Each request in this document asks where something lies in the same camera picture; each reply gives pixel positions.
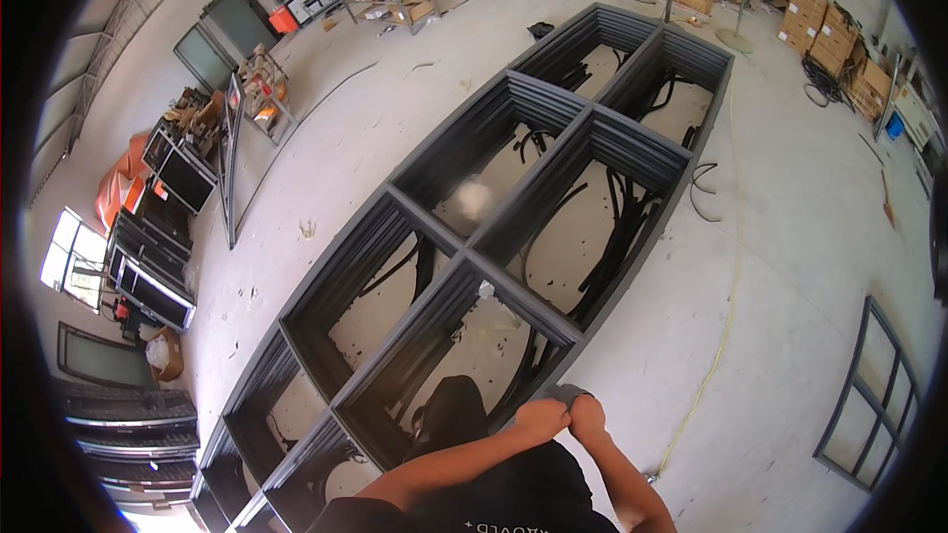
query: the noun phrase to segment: person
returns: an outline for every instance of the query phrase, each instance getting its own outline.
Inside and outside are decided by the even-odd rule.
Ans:
[[[511,426],[488,434],[477,384],[448,377],[412,420],[405,462],[334,499],[309,533],[614,532],[593,510],[575,457],[553,440],[566,428],[599,468],[624,530],[675,531],[661,497],[612,441],[602,404],[582,390],[528,401]]]

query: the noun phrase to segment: fan base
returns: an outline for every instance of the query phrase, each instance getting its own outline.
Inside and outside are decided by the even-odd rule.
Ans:
[[[715,35],[717,36],[717,39],[720,39],[721,43],[732,50],[737,50],[740,53],[753,52],[751,40],[745,38],[744,36],[735,34],[730,29],[718,29]]]

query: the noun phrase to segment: blue container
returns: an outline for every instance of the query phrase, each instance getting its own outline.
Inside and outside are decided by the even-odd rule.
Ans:
[[[891,140],[895,140],[902,135],[903,130],[906,129],[906,123],[902,121],[902,118],[899,117],[898,112],[893,112],[892,117],[889,118],[888,124],[885,125],[885,133],[889,135]]]

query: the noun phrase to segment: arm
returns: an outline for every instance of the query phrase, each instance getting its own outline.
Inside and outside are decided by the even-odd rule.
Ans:
[[[576,397],[570,410],[570,432],[592,456],[615,516],[626,531],[635,533],[674,533],[675,526],[665,503],[646,478],[606,432],[606,415],[595,397]]]
[[[357,498],[376,498],[407,510],[419,496],[469,482],[518,453],[553,439],[570,424],[566,404],[541,399],[523,404],[514,425],[493,436],[412,459],[383,473]]]

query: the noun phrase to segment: hand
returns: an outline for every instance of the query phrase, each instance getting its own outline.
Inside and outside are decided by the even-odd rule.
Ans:
[[[583,394],[575,398],[570,418],[570,433],[587,449],[589,445],[609,436],[609,432],[606,432],[606,412],[599,400],[591,395]]]
[[[513,429],[532,446],[550,442],[570,425],[566,404],[555,399],[537,399],[524,403],[514,415]]]

